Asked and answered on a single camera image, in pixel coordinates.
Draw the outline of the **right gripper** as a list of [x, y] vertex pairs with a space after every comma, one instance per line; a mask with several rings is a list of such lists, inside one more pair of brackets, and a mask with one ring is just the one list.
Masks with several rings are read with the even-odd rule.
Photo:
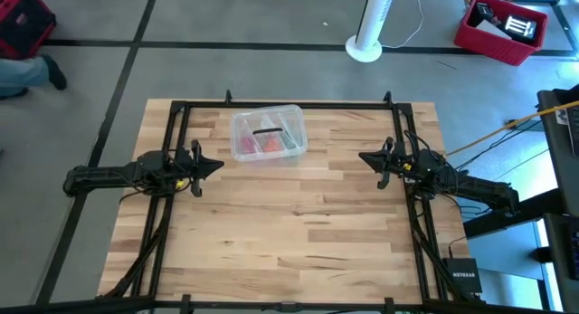
[[385, 189], [390, 182], [390, 175], [395, 174], [399, 178], [406, 178], [412, 182], [425, 180], [425, 172], [419, 166], [420, 149], [416, 137], [410, 136], [411, 154], [405, 154], [403, 142], [395, 142], [388, 137], [380, 151], [359, 152], [358, 156], [365, 161], [375, 173], [380, 175], [376, 186]]

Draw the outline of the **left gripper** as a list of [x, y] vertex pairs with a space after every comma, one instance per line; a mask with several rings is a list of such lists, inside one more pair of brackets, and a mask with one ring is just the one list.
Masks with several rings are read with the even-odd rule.
[[[203, 190], [200, 187], [200, 177], [197, 173], [201, 156], [201, 146], [197, 139], [191, 141], [191, 147], [186, 149], [180, 146], [175, 151], [174, 164], [178, 168], [175, 193], [190, 189], [194, 197], [201, 197]], [[221, 160], [201, 156], [201, 178], [207, 179], [211, 174], [224, 166]]]

